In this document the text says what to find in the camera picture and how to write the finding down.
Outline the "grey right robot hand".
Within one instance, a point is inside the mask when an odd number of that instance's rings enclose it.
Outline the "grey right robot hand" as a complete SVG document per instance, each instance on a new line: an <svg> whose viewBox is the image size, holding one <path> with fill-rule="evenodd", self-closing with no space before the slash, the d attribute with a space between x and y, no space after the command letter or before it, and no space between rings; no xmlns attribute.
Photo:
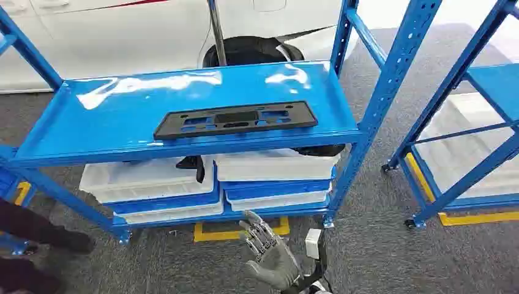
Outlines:
<svg viewBox="0 0 519 294"><path fill-rule="evenodd" d="M242 240L253 258L245 262L244 268L255 279L270 285L275 290L289 289L300 276L301 268L281 237L259 215L244 211L244 220L239 225Z"/></svg>

